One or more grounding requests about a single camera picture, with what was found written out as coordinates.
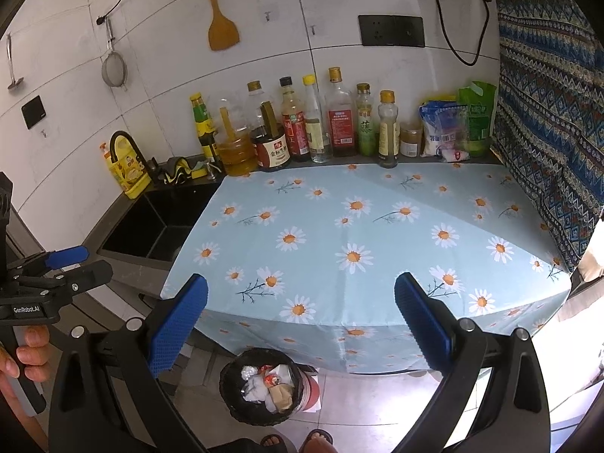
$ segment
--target metal screw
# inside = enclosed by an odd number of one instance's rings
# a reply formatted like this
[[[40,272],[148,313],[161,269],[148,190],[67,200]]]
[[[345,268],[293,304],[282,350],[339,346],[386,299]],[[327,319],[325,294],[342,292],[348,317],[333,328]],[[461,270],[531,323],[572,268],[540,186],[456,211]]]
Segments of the metal screw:
[[[77,327],[74,327],[71,330],[71,336],[74,337],[75,339],[79,339],[80,337],[82,337],[84,335],[85,329],[84,327],[82,327],[81,325],[78,325]]]
[[[527,341],[529,340],[530,335],[525,328],[517,328],[516,337],[518,337],[521,341]]]
[[[126,328],[128,330],[138,330],[143,325],[143,321],[140,318],[134,317],[126,322]]]
[[[469,319],[469,318],[460,319],[459,326],[466,332],[471,332],[472,330],[474,330],[476,328],[476,324],[473,322],[472,319]]]

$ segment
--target green bottle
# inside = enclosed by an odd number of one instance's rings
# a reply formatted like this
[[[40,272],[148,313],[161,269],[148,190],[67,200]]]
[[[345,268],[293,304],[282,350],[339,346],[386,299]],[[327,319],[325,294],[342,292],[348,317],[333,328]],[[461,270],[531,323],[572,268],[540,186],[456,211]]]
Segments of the green bottle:
[[[359,136],[359,152],[363,156],[374,156],[378,147],[376,132],[371,120],[373,99],[369,83],[359,83],[356,86],[356,113]]]

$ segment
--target black wall socket panel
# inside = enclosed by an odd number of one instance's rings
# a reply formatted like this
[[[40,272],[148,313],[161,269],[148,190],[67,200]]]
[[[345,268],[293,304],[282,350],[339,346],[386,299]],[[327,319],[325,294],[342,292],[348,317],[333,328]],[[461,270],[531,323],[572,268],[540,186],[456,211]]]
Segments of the black wall socket panel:
[[[424,48],[424,20],[405,15],[359,15],[363,46]]]

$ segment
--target floral tablecloth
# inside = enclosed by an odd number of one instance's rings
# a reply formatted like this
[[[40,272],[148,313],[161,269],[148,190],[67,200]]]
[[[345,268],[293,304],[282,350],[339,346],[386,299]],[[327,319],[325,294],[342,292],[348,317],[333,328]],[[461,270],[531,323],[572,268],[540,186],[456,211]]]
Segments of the floral tablecloth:
[[[274,347],[337,371],[425,369],[394,303],[405,271],[496,333],[537,331],[570,290],[547,226],[505,167],[407,163],[226,178],[161,295],[203,275],[210,295],[196,328],[235,354]]]

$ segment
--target kitchen sink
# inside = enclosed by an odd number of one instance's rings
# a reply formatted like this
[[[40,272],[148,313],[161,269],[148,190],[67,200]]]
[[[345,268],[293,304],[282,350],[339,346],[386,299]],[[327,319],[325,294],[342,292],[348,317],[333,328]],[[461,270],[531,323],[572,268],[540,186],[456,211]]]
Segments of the kitchen sink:
[[[218,183],[150,190],[139,197],[102,249],[173,262]]]

